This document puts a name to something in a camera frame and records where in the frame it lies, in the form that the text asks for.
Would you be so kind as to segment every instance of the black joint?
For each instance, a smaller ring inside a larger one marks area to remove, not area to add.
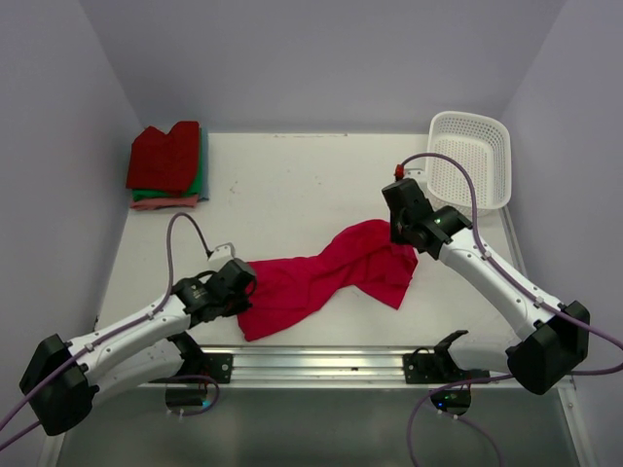
[[[44,339],[30,359],[19,389],[24,395],[28,394],[71,357],[67,345],[57,334]],[[73,428],[89,414],[92,397],[82,368],[73,363],[33,395],[29,403],[48,436],[56,436]]]
[[[389,208],[391,241],[409,244],[420,252],[439,259],[442,245],[452,242],[452,235],[471,229],[471,222],[452,206],[434,211],[418,183],[405,178],[383,188]]]
[[[562,312],[589,324],[591,315],[579,302]],[[588,354],[588,331],[552,316],[520,344],[506,349],[508,368],[528,391],[544,394],[568,375]]]
[[[172,293],[191,316],[191,328],[219,316],[233,316],[246,311],[251,303],[246,288],[256,280],[255,271],[244,261],[233,258],[213,273],[205,283],[198,277],[179,280]]]

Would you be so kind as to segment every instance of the red towel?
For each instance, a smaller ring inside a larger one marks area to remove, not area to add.
[[[199,169],[199,123],[178,122],[168,134],[148,126],[132,143],[126,188],[181,197]]]
[[[248,341],[264,338],[318,311],[348,285],[398,309],[417,264],[412,247],[389,241],[388,222],[356,224],[317,256],[250,263],[257,289],[238,325]]]

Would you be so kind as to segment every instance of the black clamp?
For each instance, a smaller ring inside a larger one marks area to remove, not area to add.
[[[234,356],[231,353],[205,353],[187,333],[168,338],[180,351],[184,360],[176,376],[208,375],[219,384],[227,384],[232,379]]]
[[[452,206],[433,211],[418,182],[412,178],[399,180],[383,188],[389,208],[391,241],[408,244],[420,253],[426,252],[435,260],[452,235],[471,229],[471,222]]]
[[[402,370],[407,384],[440,384],[489,377],[483,370],[461,370],[453,361],[448,349],[452,342],[467,331],[455,331],[432,347],[420,347],[402,356]]]
[[[210,271],[205,283],[200,281],[203,275],[181,279],[171,291],[184,304],[186,314],[191,316],[191,328],[251,308],[250,294],[246,289],[256,284],[257,279],[249,264],[233,258],[220,270]]]

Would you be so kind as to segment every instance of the metal frame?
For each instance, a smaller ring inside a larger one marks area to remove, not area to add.
[[[512,263],[523,275],[526,267],[507,207],[501,209]],[[434,388],[439,384],[406,384],[402,355],[413,347],[301,347],[301,346],[203,346],[205,353],[234,355],[230,387],[241,388]],[[515,380],[499,381],[483,387],[488,390],[518,388]],[[588,431],[577,405],[571,377],[556,386],[580,467],[598,466]],[[54,467],[60,456],[64,435],[47,437],[39,467]]]

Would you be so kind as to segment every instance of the pink towel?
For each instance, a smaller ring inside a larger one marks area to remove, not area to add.
[[[198,201],[199,195],[192,195],[187,198],[146,198],[131,202],[129,207],[137,211],[150,211],[161,207],[195,207]]]
[[[317,256],[250,263],[257,289],[253,307],[238,315],[238,325],[248,341],[261,339],[318,311],[349,285],[398,309],[417,264],[412,247],[390,242],[388,222],[356,224]]]

